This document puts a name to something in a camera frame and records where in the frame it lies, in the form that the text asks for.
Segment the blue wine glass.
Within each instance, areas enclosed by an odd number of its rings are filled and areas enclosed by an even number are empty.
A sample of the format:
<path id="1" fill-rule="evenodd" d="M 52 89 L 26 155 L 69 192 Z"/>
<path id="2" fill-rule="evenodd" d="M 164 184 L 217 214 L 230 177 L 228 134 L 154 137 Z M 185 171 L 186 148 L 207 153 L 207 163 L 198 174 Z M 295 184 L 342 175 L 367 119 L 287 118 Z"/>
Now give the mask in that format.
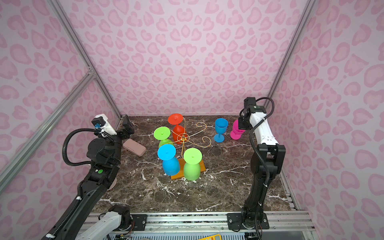
<path id="1" fill-rule="evenodd" d="M 158 157 L 162 160 L 165 174 L 174 176 L 180 171 L 180 164 L 176 158 L 176 148 L 173 145 L 162 145 L 158 149 Z"/>
<path id="2" fill-rule="evenodd" d="M 228 121 L 223 118 L 216 119 L 215 121 L 215 131 L 216 135 L 214 136 L 214 140 L 217 143 L 222 143 L 225 140 L 224 133 L 228 128 Z"/>

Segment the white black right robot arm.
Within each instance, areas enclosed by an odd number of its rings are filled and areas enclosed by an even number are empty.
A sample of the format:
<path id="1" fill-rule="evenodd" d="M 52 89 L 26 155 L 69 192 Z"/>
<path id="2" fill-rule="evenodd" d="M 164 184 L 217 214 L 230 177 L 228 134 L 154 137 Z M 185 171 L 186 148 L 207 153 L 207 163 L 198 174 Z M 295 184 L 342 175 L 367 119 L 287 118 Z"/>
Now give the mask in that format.
<path id="1" fill-rule="evenodd" d="M 255 230 L 260 240 L 262 230 L 269 229 L 264 205 L 272 181 L 281 173 L 286 148 L 278 143 L 272 133 L 268 118 L 274 113 L 275 103 L 271 98 L 244 100 L 244 108 L 239 113 L 238 127 L 249 131 L 253 183 L 248 198 L 239 214 L 227 214 L 229 230 Z"/>

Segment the magenta wine glass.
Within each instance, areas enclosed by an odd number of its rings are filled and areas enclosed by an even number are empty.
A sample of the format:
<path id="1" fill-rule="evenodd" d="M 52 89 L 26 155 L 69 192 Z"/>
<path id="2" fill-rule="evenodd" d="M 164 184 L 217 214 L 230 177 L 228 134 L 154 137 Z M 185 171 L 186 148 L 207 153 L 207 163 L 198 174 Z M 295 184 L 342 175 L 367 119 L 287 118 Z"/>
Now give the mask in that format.
<path id="1" fill-rule="evenodd" d="M 242 137 L 244 132 L 245 132 L 245 130 L 239 129 L 239 121 L 235 120 L 233 123 L 232 131 L 230 133 L 231 138 L 233 140 L 239 140 Z"/>

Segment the yellow plastic object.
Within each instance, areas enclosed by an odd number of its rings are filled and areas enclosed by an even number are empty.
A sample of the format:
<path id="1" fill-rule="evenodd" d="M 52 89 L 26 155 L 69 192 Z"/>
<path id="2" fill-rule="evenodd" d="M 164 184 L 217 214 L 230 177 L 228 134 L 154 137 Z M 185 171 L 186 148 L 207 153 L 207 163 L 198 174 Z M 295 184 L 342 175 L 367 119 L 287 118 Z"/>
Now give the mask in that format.
<path id="1" fill-rule="evenodd" d="M 222 240 L 222 236 L 220 234 L 212 235 L 203 238 L 203 240 Z"/>

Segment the red wine glass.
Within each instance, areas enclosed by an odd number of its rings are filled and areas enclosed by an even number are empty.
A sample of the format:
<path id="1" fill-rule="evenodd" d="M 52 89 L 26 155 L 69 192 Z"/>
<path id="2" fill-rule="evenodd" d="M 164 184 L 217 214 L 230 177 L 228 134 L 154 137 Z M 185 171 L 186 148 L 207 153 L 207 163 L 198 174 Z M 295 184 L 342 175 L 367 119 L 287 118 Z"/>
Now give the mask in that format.
<path id="1" fill-rule="evenodd" d="M 184 117 L 181 114 L 172 114 L 168 117 L 169 124 L 174 126 L 172 130 L 173 140 L 178 145 L 181 145 L 183 143 L 182 137 L 186 133 L 185 128 L 181 126 L 183 120 Z"/>

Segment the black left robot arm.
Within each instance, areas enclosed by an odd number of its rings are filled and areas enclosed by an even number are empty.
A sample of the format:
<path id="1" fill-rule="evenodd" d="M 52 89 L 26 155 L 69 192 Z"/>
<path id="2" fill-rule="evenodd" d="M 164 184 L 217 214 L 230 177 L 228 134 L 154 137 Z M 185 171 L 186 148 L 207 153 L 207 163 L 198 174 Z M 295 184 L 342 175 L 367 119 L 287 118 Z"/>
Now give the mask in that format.
<path id="1" fill-rule="evenodd" d="M 134 134 L 134 126 L 127 115 L 122 117 L 120 130 L 108 130 L 108 121 L 94 117 L 93 128 L 80 128 L 70 132 L 63 143 L 62 157 L 71 167 L 90 165 L 85 178 L 77 185 L 77 195 L 62 217 L 43 237 L 44 240 L 74 240 L 93 207 L 111 187 L 120 170 L 123 141 Z M 73 163 L 67 150 L 71 138 L 81 132 L 91 132 L 96 138 L 88 145 L 88 161 Z"/>

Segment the pink pen cup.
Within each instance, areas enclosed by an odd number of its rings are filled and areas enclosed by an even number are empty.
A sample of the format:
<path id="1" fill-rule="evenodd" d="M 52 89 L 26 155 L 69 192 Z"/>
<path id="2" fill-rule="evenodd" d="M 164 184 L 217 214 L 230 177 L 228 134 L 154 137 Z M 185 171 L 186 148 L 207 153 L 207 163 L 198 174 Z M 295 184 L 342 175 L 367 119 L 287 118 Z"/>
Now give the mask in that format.
<path id="1" fill-rule="evenodd" d="M 108 191 L 110 191 L 111 189 L 113 189 L 115 187 L 117 183 L 117 179 L 114 179 L 114 181 L 112 182 L 111 186 L 109 187 Z"/>

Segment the green wine glass back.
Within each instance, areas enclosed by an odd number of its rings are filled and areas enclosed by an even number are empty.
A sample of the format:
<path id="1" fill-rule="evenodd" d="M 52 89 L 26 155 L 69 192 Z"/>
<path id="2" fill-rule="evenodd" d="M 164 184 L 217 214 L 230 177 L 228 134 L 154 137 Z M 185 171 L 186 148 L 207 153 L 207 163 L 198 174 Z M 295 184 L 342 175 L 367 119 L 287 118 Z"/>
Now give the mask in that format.
<path id="1" fill-rule="evenodd" d="M 159 148 L 163 145 L 174 145 L 173 141 L 169 139 L 171 130 L 168 127 L 159 127 L 154 131 L 154 138 L 159 142 Z"/>

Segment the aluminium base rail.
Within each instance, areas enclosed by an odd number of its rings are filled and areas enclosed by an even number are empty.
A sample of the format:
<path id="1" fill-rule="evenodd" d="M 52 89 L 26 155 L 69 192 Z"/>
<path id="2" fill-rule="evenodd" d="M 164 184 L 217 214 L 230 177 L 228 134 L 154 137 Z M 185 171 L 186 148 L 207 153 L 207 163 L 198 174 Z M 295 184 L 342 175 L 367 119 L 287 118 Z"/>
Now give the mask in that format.
<path id="1" fill-rule="evenodd" d="M 118 230 L 117 214 L 91 213 L 77 240 L 199 240 L 220 234 L 222 240 L 255 240 L 255 230 L 229 230 L 227 214 L 240 212 L 142 212 L 132 213 L 133 226 Z M 269 229 L 263 240 L 318 240 L 306 211 L 265 212 Z"/>

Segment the blue wine glass front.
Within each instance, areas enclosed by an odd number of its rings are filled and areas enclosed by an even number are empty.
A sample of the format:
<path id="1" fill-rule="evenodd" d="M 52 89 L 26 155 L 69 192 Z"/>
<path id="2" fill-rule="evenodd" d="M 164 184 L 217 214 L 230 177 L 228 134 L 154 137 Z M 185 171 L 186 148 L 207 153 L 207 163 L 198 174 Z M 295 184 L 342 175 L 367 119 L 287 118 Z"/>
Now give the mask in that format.
<path id="1" fill-rule="evenodd" d="M 174 176 L 180 171 L 180 164 L 176 158 L 176 148 L 173 145 L 162 145 L 158 149 L 158 157 L 162 160 L 165 174 Z"/>

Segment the pink rectangular case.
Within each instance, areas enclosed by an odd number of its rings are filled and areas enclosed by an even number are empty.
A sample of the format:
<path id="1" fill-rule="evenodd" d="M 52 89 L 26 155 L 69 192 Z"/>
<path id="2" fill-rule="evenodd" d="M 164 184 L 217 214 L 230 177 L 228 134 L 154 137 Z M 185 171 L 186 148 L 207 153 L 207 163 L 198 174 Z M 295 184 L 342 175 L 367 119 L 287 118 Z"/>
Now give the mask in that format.
<path id="1" fill-rule="evenodd" d="M 123 143 L 123 148 L 139 157 L 143 156 L 144 153 L 147 151 L 146 147 L 144 147 L 143 145 L 137 143 L 132 139 L 127 139 Z"/>

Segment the green wine glass front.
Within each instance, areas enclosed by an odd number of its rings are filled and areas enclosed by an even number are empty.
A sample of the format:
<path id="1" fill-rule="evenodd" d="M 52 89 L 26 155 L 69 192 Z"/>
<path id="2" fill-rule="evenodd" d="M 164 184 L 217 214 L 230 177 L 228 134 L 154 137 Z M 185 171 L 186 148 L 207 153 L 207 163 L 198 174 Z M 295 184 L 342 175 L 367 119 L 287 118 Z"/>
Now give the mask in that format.
<path id="1" fill-rule="evenodd" d="M 201 166 L 200 162 L 203 155 L 197 148 L 190 148 L 184 152 L 184 177 L 189 181 L 195 181 L 200 177 Z"/>

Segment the green wine glass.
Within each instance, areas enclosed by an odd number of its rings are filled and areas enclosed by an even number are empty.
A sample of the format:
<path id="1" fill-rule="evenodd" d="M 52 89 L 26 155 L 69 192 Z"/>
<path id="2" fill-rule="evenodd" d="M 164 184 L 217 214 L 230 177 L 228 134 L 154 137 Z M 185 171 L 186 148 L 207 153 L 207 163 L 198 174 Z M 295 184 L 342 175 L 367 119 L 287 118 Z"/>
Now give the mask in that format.
<path id="1" fill-rule="evenodd" d="M 184 152 L 184 177 L 189 181 L 195 181 L 200 177 L 201 166 L 200 162 L 203 155 L 197 148 L 190 148 Z"/>
<path id="2" fill-rule="evenodd" d="M 159 127 L 154 131 L 154 138 L 159 142 L 159 148 L 163 145 L 174 145 L 173 141 L 169 139 L 171 130 L 168 127 Z"/>

